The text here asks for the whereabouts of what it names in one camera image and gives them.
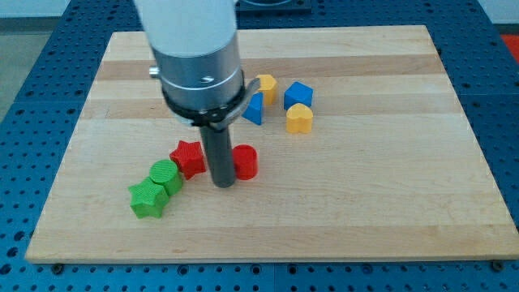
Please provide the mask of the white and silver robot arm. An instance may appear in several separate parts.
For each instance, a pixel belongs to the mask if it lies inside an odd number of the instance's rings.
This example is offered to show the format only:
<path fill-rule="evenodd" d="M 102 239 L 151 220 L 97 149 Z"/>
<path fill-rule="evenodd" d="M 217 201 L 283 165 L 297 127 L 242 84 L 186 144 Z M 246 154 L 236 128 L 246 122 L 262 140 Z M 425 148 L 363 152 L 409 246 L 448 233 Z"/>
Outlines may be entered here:
<path fill-rule="evenodd" d="M 234 0 L 134 0 L 167 105 L 194 126 L 221 122 L 242 100 Z"/>

